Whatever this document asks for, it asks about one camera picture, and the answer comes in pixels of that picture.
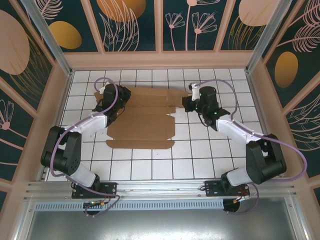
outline cable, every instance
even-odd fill
[[[301,156],[302,161],[303,161],[303,170],[297,176],[286,178],[286,179],[270,179],[269,181],[271,181],[271,182],[289,182],[289,181],[294,181],[294,180],[297,180],[297,179],[301,178],[306,173],[307,166],[308,166],[307,159],[299,149],[297,149],[296,147],[294,147],[294,146],[292,146],[292,145],[290,145],[290,144],[288,144],[286,142],[283,142],[283,141],[280,141],[280,140],[277,140],[277,139],[274,139],[274,138],[270,138],[270,137],[267,137],[267,136],[256,134],[254,131],[249,131],[248,129],[242,127],[240,124],[238,124],[236,121],[234,121],[234,115],[237,112],[239,106],[238,106],[238,98],[237,98],[236,91],[233,88],[233,86],[231,86],[230,83],[228,83],[225,80],[221,80],[221,79],[211,79],[211,80],[202,81],[202,82],[200,82],[198,84],[195,84],[194,86],[198,87],[200,85],[203,85],[203,84],[206,84],[206,83],[209,83],[209,82],[222,82],[222,83],[227,84],[231,88],[231,90],[233,92],[233,95],[234,95],[234,98],[235,98],[235,109],[231,113],[231,120],[234,123],[234,125],[236,125],[241,130],[245,131],[246,133],[248,133],[248,134],[250,134],[252,136],[255,136],[257,138],[261,138],[261,139],[264,139],[264,140],[268,140],[270,142],[274,142],[274,143],[277,143],[277,144],[281,144],[281,145],[287,146],[287,147],[291,148],[292,150],[294,150],[296,153],[298,153]]]
[[[100,77],[98,78],[95,82],[94,82],[94,88],[97,90],[96,88],[96,84],[98,81],[102,80],[102,79],[106,79],[108,80],[109,82],[111,82],[113,85],[114,85],[114,88],[115,88],[115,97],[114,97],[114,100],[112,102],[112,104],[105,110],[101,111],[101,112],[98,112],[96,114],[93,114],[93,115],[90,115],[88,117],[86,117],[85,119],[77,122],[76,124],[74,124],[73,126],[69,127],[68,129],[66,129],[62,134],[61,136],[58,138],[58,140],[56,141],[55,145],[54,145],[54,148],[53,148],[53,151],[52,151],[52,156],[51,156],[51,160],[50,160],[50,173],[52,176],[54,177],[65,177],[66,179],[68,179],[69,181],[71,181],[72,183],[80,186],[81,188],[87,190],[88,192],[91,192],[93,194],[97,194],[97,195],[102,195],[104,197],[117,197],[117,199],[105,210],[103,211],[100,211],[99,213],[97,213],[96,215],[89,215],[85,209],[85,214],[87,217],[91,217],[91,218],[94,218],[94,217],[98,217],[99,215],[102,215],[104,213],[106,213],[109,209],[111,209],[119,200],[120,200],[120,195],[118,194],[109,194],[109,193],[102,193],[102,192],[98,192],[98,191],[94,191],[84,185],[82,185],[81,183],[79,182],[76,182],[75,180],[73,180],[72,178],[70,178],[68,175],[62,173],[62,174],[55,174],[54,172],[54,159],[55,159],[55,156],[56,156],[56,152],[58,150],[58,147],[59,147],[59,143],[61,142],[61,140],[64,138],[64,136],[70,132],[72,129],[74,128],[77,128],[80,124],[84,123],[85,121],[87,121],[88,119],[91,119],[93,117],[96,117],[96,116],[102,116],[105,112],[109,111],[116,103],[117,99],[118,99],[118,88],[117,88],[117,85],[115,84],[114,81],[112,81],[110,78],[108,77]]]
[[[253,206],[253,208],[251,208],[250,210],[248,211],[244,211],[244,212],[231,212],[231,211],[227,211],[227,214],[232,214],[232,215],[246,215],[246,214],[249,214],[249,213],[252,213],[256,207],[258,206],[258,203],[259,203],[259,190],[257,188],[257,186],[254,184],[254,183],[249,183],[250,185],[252,185],[254,188],[255,188],[255,191],[256,191],[256,201],[255,201],[255,204]]]

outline robotic arm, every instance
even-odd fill
[[[225,193],[241,184],[261,184],[287,170],[280,145],[248,133],[254,131],[231,119],[230,113],[219,107],[214,87],[200,87],[192,83],[189,88],[192,96],[182,99],[185,111],[196,111],[199,117],[202,116],[207,127],[226,134],[245,149],[246,166],[221,176],[220,184]],[[273,134],[266,137],[277,139]]]

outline cardboard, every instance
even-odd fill
[[[170,140],[175,135],[175,118],[167,114],[182,107],[182,98],[186,91],[130,87],[131,97],[125,105],[125,111],[119,111],[119,117],[107,130],[113,140],[106,144],[116,149],[169,149],[174,145]],[[98,102],[103,95],[96,92]]]

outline black mounting bracket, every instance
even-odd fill
[[[117,183],[116,182],[101,182],[99,186],[99,192],[106,194],[117,194]],[[90,191],[83,189],[82,187],[74,184],[72,187],[72,199],[103,199],[103,195],[94,194]]]
[[[220,180],[205,181],[204,186],[205,195],[207,197],[237,197],[242,196],[244,191],[248,196],[250,195],[249,187],[247,184],[241,184],[239,186],[231,187],[228,192],[222,187]]]

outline dandelion illustration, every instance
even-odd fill
[[[15,109],[15,105],[12,102],[8,101],[8,103],[6,105],[6,103],[3,99],[0,100],[0,130],[4,130],[4,131],[9,130],[16,135],[18,135],[24,139],[27,139],[26,136],[14,131],[10,128],[10,122],[11,122],[12,116],[14,114],[14,109]],[[7,144],[11,147],[14,147],[16,149],[19,149],[19,150],[23,149],[23,147],[15,145],[15,144],[8,142],[8,141],[1,139],[1,138],[0,138],[0,142]]]
[[[172,16],[170,13],[167,13],[165,15],[165,19],[166,19],[166,22],[168,23],[169,28],[170,28],[172,47],[173,47],[173,50],[175,51],[176,48],[175,48],[175,43],[174,43],[174,37],[172,34],[172,29],[183,27],[184,25],[186,25],[186,23],[185,23],[185,21],[183,21],[183,17],[181,16],[181,13],[179,13],[179,14],[173,13]]]
[[[188,12],[186,16],[186,28],[185,28],[185,50],[188,51],[188,26],[189,26],[189,16],[191,7],[197,5],[210,5],[217,4],[220,0],[186,0],[186,3],[189,5]]]
[[[192,14],[192,24],[195,32],[194,50],[197,50],[198,34],[210,33],[217,30],[215,13],[203,13],[199,18],[199,12]]]

